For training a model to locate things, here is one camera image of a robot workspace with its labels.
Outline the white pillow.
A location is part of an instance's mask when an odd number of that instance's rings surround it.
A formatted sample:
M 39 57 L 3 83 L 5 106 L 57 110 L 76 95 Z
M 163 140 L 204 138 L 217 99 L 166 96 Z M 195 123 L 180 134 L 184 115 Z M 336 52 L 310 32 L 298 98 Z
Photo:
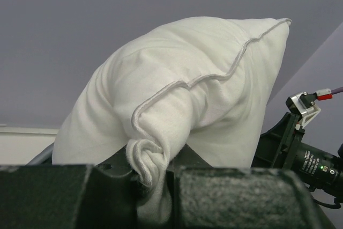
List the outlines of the white pillow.
M 53 164 L 98 165 L 125 149 L 145 189 L 139 225 L 164 227 L 167 168 L 185 145 L 213 167 L 251 166 L 290 24 L 191 17 L 125 44 L 63 122 Z

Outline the grey pillowcase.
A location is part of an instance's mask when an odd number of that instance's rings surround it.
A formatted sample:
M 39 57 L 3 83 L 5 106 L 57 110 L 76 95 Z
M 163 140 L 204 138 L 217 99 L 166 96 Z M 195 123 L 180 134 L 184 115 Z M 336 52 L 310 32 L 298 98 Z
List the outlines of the grey pillowcase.
M 44 165 L 52 164 L 52 153 L 53 153 L 54 143 L 48 145 L 43 149 L 37 156 L 35 156 L 27 165 Z

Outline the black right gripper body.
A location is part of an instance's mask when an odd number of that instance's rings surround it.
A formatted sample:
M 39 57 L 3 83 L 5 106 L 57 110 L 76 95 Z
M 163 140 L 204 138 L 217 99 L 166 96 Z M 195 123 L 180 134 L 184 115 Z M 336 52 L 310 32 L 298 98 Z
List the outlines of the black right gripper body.
M 305 130 L 299 116 L 286 113 L 269 131 L 261 134 L 252 167 L 291 169 Z

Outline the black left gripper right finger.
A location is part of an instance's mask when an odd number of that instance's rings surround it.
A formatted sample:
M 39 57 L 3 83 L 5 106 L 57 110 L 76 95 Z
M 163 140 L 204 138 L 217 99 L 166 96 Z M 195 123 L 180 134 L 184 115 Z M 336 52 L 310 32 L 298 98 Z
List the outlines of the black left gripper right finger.
M 169 164 L 173 228 L 333 228 L 295 173 L 214 168 L 185 147 Z

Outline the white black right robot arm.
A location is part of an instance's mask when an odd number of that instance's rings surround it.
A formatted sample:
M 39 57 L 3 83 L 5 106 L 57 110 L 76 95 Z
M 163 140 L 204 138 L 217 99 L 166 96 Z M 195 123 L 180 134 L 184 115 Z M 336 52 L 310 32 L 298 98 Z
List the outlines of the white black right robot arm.
M 270 130 L 261 134 L 252 167 L 293 171 L 313 193 L 323 190 L 333 196 L 332 204 L 315 200 L 329 209 L 342 207 L 342 147 L 335 156 L 302 142 L 305 129 L 298 115 L 286 113 Z

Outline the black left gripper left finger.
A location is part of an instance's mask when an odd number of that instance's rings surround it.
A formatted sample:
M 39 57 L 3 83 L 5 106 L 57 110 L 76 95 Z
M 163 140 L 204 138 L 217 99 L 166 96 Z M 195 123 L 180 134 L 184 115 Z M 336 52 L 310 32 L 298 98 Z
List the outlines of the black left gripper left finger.
M 1 166 L 1 228 L 136 228 L 125 151 L 93 165 Z

